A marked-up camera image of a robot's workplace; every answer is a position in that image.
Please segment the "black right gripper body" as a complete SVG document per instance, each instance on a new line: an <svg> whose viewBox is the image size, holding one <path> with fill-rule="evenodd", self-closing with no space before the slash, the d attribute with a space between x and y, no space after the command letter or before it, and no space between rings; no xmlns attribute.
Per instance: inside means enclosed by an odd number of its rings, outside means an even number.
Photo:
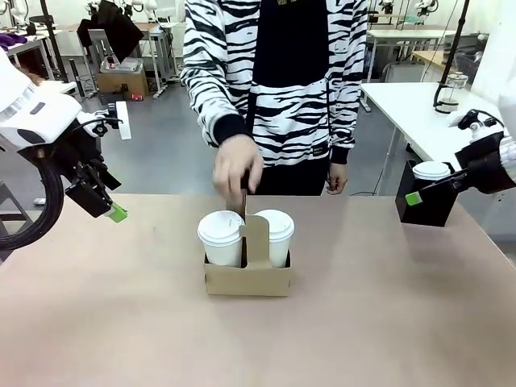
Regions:
<svg viewBox="0 0 516 387"><path fill-rule="evenodd" d="M509 188L509 174L502 166L499 150L503 137L503 133L493 133L455 153L465 171L461 191L475 188L483 194L495 194Z"/></svg>

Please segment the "person's right hand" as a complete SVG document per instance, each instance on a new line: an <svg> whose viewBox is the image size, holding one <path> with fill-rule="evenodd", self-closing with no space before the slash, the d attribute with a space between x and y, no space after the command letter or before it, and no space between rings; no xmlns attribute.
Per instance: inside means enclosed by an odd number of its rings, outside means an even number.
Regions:
<svg viewBox="0 0 516 387"><path fill-rule="evenodd" d="M226 200L242 203L244 176L249 174L248 190L254 193L263 168L264 160L254 140L246 135L232 136L220 145L214 158L214 186Z"/></svg>

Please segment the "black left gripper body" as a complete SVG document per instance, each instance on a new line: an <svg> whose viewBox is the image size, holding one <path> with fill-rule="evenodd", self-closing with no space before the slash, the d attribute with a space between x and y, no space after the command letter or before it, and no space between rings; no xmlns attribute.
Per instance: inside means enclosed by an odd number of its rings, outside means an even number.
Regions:
<svg viewBox="0 0 516 387"><path fill-rule="evenodd" d="M106 124L101 119L87 123L93 125L93 134L84 123L73 120L56 140L38 147L38 172L45 189L62 189L62 179L72 186L107 187L107 166L97 136L107 133Z"/></svg>

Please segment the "person's left hand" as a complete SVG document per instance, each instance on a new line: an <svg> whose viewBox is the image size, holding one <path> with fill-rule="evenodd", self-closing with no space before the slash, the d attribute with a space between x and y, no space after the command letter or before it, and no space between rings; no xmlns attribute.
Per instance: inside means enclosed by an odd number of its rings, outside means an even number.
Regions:
<svg viewBox="0 0 516 387"><path fill-rule="evenodd" d="M347 166L345 164L330 163L327 178L327 192L330 195L341 194L347 181Z"/></svg>

